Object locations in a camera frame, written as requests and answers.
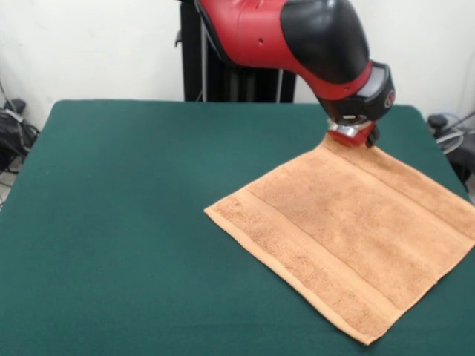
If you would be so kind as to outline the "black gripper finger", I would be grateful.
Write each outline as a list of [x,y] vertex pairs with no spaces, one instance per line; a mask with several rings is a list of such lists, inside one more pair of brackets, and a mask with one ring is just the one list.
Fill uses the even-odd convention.
[[368,147],[368,148],[373,148],[376,146],[376,143],[378,142],[379,140],[379,137],[380,137],[380,133],[379,133],[379,129],[378,129],[378,126],[375,125],[371,132],[369,132],[368,134],[368,137],[366,139],[366,142],[365,142],[365,145]]

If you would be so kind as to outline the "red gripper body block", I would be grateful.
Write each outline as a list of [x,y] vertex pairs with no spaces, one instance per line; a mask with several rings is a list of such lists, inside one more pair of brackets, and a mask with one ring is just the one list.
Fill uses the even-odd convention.
[[328,127],[327,133],[341,145],[359,147],[365,145],[368,134],[375,125],[375,122],[371,121],[357,125],[342,125],[332,122]]

